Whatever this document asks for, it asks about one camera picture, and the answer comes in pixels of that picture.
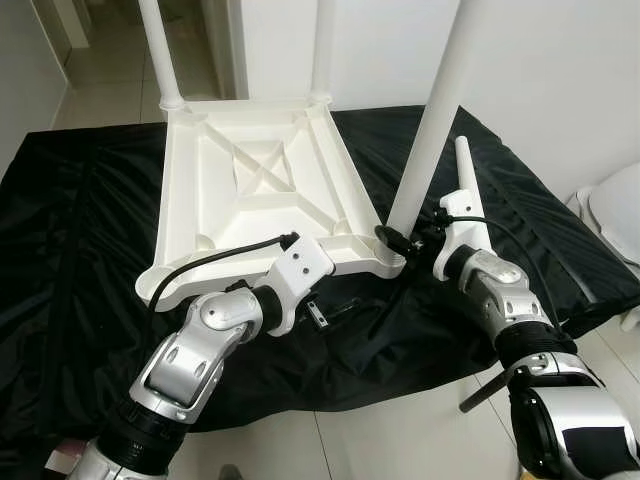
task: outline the tile floor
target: tile floor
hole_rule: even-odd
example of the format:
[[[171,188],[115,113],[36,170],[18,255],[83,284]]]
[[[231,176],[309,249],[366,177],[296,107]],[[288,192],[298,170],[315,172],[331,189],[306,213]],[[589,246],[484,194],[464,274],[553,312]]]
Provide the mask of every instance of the tile floor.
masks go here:
[[[118,25],[119,30],[99,32],[90,50],[72,53],[67,70],[73,89],[55,128],[162,120],[144,32]],[[167,31],[185,96],[216,98],[208,51],[196,29],[178,20]],[[623,333],[612,319],[578,343],[640,433],[640,327]],[[457,410],[459,401],[497,371],[494,366],[434,390],[348,412],[285,412],[242,428],[190,434],[170,478],[215,479],[223,464],[235,463],[246,480],[513,480],[517,459],[506,392],[467,415]]]

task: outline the white wall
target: white wall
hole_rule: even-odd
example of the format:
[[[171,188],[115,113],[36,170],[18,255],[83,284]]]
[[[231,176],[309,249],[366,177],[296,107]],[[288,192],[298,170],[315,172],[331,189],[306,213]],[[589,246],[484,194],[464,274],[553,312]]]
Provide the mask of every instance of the white wall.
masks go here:
[[[27,132],[51,127],[66,80],[31,2],[0,1],[0,178]]]
[[[457,0],[336,0],[334,109],[425,103]],[[639,2],[498,0],[463,106],[561,199],[640,160]],[[309,89],[315,0],[242,0],[252,98]]]

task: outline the floor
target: floor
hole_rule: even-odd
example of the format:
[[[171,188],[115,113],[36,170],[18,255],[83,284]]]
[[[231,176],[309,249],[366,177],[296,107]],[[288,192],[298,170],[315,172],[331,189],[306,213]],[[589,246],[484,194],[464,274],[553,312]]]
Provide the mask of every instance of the floor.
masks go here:
[[[144,31],[118,25],[98,32],[90,50],[72,53],[66,68],[73,89],[56,128],[162,121]],[[180,86],[189,98],[215,98],[206,45],[195,30],[180,19],[167,25]],[[640,433],[640,327],[623,333],[618,323],[612,319],[578,344]],[[513,480],[518,467],[505,391],[467,415],[457,410],[497,372],[348,412],[292,411],[190,434],[169,478],[215,479],[223,464],[234,463],[246,480]]]

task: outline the black cloth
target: black cloth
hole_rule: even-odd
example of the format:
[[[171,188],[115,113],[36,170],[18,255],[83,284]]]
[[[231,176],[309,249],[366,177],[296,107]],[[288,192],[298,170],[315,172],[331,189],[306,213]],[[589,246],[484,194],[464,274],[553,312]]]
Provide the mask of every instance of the black cloth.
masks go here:
[[[384,220],[422,107],[338,112],[336,124]],[[489,218],[508,226],[542,269],[577,337],[640,303],[640,286],[500,139],[460,110],[430,195],[457,188],[453,138],[469,138]],[[95,435],[136,372],[152,262],[166,125],[29,134],[0,186],[0,466],[35,440]],[[424,227],[421,216],[417,229]],[[528,270],[490,229],[496,251]],[[534,291],[539,287],[534,277]],[[453,289],[425,271],[389,281],[327,278],[318,304],[332,326],[302,322],[260,336],[227,360],[194,430],[287,409],[335,411],[433,388],[495,361]],[[154,339],[185,305],[159,314]]]

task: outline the black cable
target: black cable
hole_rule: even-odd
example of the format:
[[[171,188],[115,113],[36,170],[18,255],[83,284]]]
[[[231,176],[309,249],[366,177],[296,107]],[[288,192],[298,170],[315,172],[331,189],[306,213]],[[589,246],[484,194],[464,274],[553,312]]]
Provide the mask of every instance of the black cable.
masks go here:
[[[269,240],[265,240],[264,242],[254,243],[252,245],[246,245],[244,247],[232,248],[231,250],[227,250],[225,252],[216,253],[214,255],[209,255],[208,257],[203,257],[198,260],[194,260],[193,262],[189,262],[171,272],[167,275],[156,287],[151,296],[151,300],[149,300],[149,304],[147,305],[147,315],[145,320],[145,325],[143,327],[142,332],[142,340],[140,342],[140,359],[138,362],[138,371],[142,370],[146,361],[147,361],[147,348],[151,341],[151,333],[153,326],[153,315],[156,313],[156,307],[158,305],[158,301],[160,300],[160,296],[167,285],[169,285],[173,280],[182,275],[183,273],[192,270],[196,267],[200,267],[207,263],[216,262],[218,260],[222,260],[223,258],[232,257],[234,255],[240,255],[241,253],[251,252],[253,250],[259,250],[260,248],[269,247],[271,245],[275,245],[279,243],[282,246],[283,250],[286,250],[299,238],[298,234],[293,232],[288,235],[280,235],[279,237],[274,237]]]
[[[543,293],[543,295],[545,297],[546,303],[547,303],[547,305],[549,305],[549,312],[548,312],[549,320],[553,324],[554,328],[556,330],[558,330],[558,332],[562,332],[562,327],[560,326],[560,322],[558,321],[558,315],[556,313],[556,307],[555,307],[555,305],[553,303],[553,298],[551,297],[551,292],[549,291],[549,287],[547,285],[547,282],[544,280],[544,276],[542,275],[542,272],[538,268],[538,264],[533,260],[533,258],[529,254],[529,251],[524,246],[524,244],[518,239],[518,237],[516,237],[513,233],[511,233],[511,231],[507,227],[502,225],[501,223],[498,223],[495,220],[489,220],[489,219],[484,218],[484,217],[474,217],[474,216],[447,217],[447,220],[449,220],[451,222],[480,222],[480,223],[486,223],[487,225],[491,225],[492,227],[497,228],[502,233],[507,235],[513,241],[513,243],[515,243],[518,246],[518,248],[522,251],[522,253],[524,253],[524,256],[526,257],[527,261],[531,265],[531,268],[532,268],[533,272],[535,273],[536,277],[538,278],[538,282],[540,283],[540,287],[542,288],[542,293]]]

